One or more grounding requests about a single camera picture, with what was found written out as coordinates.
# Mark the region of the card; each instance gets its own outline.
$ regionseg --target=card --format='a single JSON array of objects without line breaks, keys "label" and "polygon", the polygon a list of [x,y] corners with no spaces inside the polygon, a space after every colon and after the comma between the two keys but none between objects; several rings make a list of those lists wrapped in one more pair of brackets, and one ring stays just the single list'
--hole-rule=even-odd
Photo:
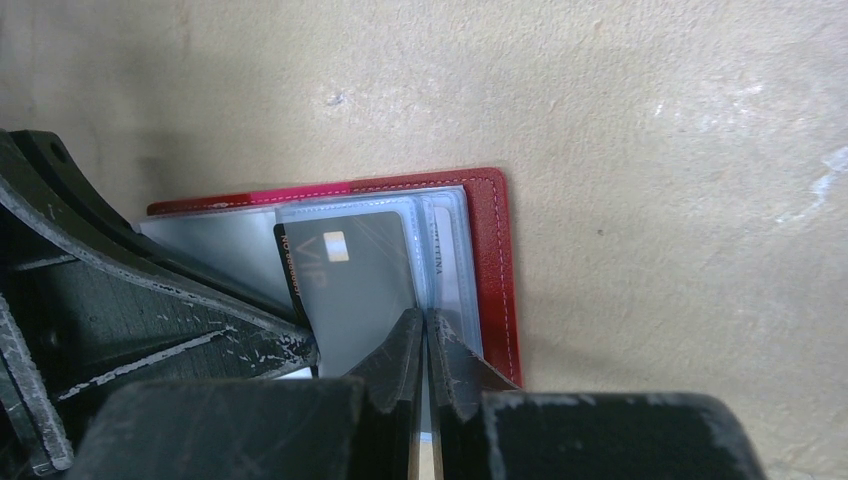
[{"label": "card", "polygon": [[403,218],[376,212],[274,227],[295,309],[318,342],[320,377],[347,373],[418,306]]},{"label": "card", "polygon": [[[391,240],[402,242],[396,245],[397,249],[406,247],[405,252],[412,272],[417,305],[421,308],[432,307],[433,274],[427,258],[427,252],[431,247],[423,218],[422,202],[415,195],[398,193],[299,202],[281,205],[275,212],[277,223],[286,225],[287,231],[293,228],[291,225],[309,220],[359,217],[382,212],[394,213],[401,222],[404,236],[394,237]],[[377,236],[381,232],[369,231],[368,233]]]},{"label": "card", "polygon": [[139,230],[175,258],[219,276],[285,310],[291,300],[271,234],[273,207],[151,218]]},{"label": "card", "polygon": [[425,194],[433,208],[435,306],[468,347],[483,356],[474,260],[465,196],[459,187]]}]

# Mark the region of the black card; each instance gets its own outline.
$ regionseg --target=black card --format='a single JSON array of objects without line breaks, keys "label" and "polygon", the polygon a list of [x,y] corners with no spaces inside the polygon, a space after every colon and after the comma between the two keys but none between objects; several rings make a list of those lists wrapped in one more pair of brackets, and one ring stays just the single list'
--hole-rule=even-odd
[{"label": "black card", "polygon": [[416,306],[404,223],[395,212],[274,227],[295,309],[312,326],[319,375],[344,375]]}]

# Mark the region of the red card holder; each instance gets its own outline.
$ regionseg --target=red card holder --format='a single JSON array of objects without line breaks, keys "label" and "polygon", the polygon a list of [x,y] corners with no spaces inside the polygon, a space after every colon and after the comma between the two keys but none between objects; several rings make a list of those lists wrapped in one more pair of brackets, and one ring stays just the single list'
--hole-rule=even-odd
[{"label": "red card holder", "polygon": [[166,215],[285,203],[314,197],[462,185],[468,201],[483,356],[513,383],[523,386],[515,309],[507,184],[496,168],[471,168],[354,180],[280,190],[158,202],[148,215]]}]

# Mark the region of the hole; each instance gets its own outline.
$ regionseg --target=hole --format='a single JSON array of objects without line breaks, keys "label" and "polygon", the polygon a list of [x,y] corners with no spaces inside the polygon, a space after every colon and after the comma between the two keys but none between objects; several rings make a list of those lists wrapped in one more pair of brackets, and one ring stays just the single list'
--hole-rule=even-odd
[{"label": "hole", "polygon": [[53,151],[53,155],[55,155],[56,158],[59,159],[60,162],[68,163],[68,156],[65,155],[65,151],[62,150],[62,147],[60,147],[58,143],[51,142],[50,143],[50,150]]}]

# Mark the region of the beige wall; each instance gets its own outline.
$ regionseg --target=beige wall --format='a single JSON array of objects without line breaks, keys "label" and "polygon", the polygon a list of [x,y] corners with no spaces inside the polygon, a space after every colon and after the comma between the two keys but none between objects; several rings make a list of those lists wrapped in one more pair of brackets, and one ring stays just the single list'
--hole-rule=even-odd
[{"label": "beige wall", "polygon": [[533,390],[684,389],[848,478],[848,6],[8,1],[0,125],[107,200],[496,165]]}]

